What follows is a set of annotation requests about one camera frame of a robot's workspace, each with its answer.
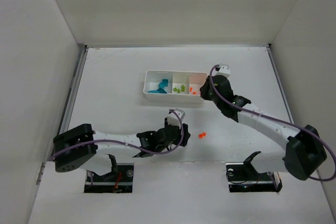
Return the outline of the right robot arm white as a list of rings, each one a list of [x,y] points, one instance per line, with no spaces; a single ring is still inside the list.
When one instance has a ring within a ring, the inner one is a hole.
[[[298,180],[307,180],[327,159],[327,148],[314,127],[294,126],[263,113],[247,98],[234,94],[225,76],[208,76],[200,94],[203,100],[212,101],[223,116],[254,129],[281,147],[274,154],[255,151],[238,162],[238,167],[250,178],[286,172]]]

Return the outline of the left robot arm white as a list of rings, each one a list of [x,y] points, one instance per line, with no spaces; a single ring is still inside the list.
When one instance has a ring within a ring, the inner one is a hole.
[[[133,135],[95,132],[91,124],[82,124],[53,139],[51,160],[58,173],[80,168],[101,176],[116,172],[117,163],[133,163],[136,158],[166,155],[185,147],[190,136],[187,124],[168,121],[157,131]]]

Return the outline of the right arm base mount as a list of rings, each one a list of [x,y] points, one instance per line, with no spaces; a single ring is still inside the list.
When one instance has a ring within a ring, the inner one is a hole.
[[[249,155],[243,162],[226,163],[225,176],[230,193],[279,193],[282,181],[278,173],[259,173],[252,165],[253,159],[261,151]]]

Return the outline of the teal small lego brick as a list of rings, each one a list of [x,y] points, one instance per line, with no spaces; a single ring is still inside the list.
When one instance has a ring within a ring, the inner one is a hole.
[[[166,94],[166,91],[164,89],[161,89],[161,88],[158,89],[158,92]]]

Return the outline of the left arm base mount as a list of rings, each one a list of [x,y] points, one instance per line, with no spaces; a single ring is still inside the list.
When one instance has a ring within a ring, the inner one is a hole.
[[[98,175],[87,172],[84,193],[92,194],[130,194],[133,191],[134,164],[117,163],[113,155],[108,155],[110,169],[108,173]]]

